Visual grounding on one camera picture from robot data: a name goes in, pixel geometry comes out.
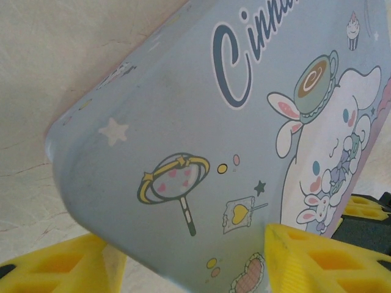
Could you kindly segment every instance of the small bunny character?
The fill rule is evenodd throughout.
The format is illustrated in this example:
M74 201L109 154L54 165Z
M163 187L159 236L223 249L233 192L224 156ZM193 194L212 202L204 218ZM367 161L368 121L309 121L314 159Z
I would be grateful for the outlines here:
M317 82L312 72L319 73L321 70L315 68L308 72L306 70L301 80ZM294 99L277 92L268 95L273 109L288 118L276 139L279 157L288 155L292 136L301 129L296 154L285 177L281 223L306 230L307 223L311 222L308 221L310 215L315 213L308 210L308 206L311 206L309 203L314 204L315 198L322 198L327 201L327 206L330 204L327 220L319 221L324 223L325 227L321 230L325 231L357 170L361 151L367 146L371 121L367 115L359 116L359 110L366 109L375 100L381 71L379 67L374 67L368 74L361 74L348 69L338 83L334 84L333 78L329 79L327 92L320 94L319 90L316 91L316 85L303 85L301 80L296 86L300 89L294 91ZM310 104L310 99L306 102L311 108L305 108L307 104L302 102L305 96L302 94L301 98L299 95L303 89L315 91L310 93L310 99L315 99L316 103ZM306 220L302 214L304 210L308 217Z
M305 209L298 215L297 222L307 224L316 220L319 223L316 230L324 233L331 223L336 207L330 205L330 198L327 195L321 199L314 195L308 195L305 197L304 202L307 206L316 206L316 211Z

